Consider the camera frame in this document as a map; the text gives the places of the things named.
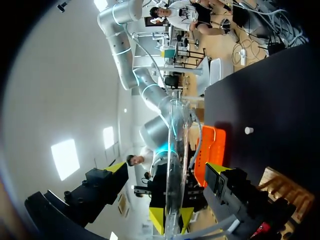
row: red object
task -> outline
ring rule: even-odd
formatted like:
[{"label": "red object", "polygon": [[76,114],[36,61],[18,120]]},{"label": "red object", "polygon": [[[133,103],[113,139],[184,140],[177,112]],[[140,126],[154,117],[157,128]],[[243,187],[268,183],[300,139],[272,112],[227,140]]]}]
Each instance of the red object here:
[{"label": "red object", "polygon": [[253,238],[254,236],[258,235],[258,234],[266,234],[269,230],[270,230],[271,226],[266,223],[263,222],[260,227],[256,230],[256,232],[251,236],[251,238]]},{"label": "red object", "polygon": [[213,126],[202,127],[202,145],[195,159],[194,176],[201,187],[207,187],[205,181],[206,163],[222,166],[226,145],[226,132]]}]

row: white bottle cap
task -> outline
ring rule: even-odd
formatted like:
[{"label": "white bottle cap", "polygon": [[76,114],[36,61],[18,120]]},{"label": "white bottle cap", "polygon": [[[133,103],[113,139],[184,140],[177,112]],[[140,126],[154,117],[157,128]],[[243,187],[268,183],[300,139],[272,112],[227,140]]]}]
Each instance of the white bottle cap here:
[{"label": "white bottle cap", "polygon": [[245,134],[252,134],[254,132],[254,129],[252,127],[246,127],[244,129]]}]

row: orange plastic crate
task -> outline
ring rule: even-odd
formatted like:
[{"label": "orange plastic crate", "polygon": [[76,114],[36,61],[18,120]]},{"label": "orange plastic crate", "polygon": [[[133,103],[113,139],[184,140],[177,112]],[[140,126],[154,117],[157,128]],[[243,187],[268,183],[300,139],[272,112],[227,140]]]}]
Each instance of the orange plastic crate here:
[{"label": "orange plastic crate", "polygon": [[205,181],[206,163],[222,166],[226,146],[226,132],[213,126],[202,127],[202,145],[195,159],[194,176],[201,187],[208,184]]}]

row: hand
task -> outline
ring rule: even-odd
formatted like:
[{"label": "hand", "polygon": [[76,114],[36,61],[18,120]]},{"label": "hand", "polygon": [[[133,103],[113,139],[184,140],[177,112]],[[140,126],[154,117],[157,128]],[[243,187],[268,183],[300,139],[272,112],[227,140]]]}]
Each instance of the hand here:
[{"label": "hand", "polygon": [[197,23],[198,23],[198,20],[195,20],[194,22],[192,22],[192,23],[190,24],[190,31],[193,31],[193,30],[196,29]]}]

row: black shorts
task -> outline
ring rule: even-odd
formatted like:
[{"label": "black shorts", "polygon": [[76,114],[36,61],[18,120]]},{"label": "black shorts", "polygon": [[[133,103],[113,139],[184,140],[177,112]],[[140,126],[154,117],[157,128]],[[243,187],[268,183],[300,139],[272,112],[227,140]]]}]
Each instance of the black shorts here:
[{"label": "black shorts", "polygon": [[209,6],[208,9],[199,3],[193,3],[192,6],[195,7],[195,10],[198,13],[198,23],[195,25],[195,27],[198,28],[200,24],[206,24],[208,28],[212,29],[210,14],[213,10],[212,7]]}]

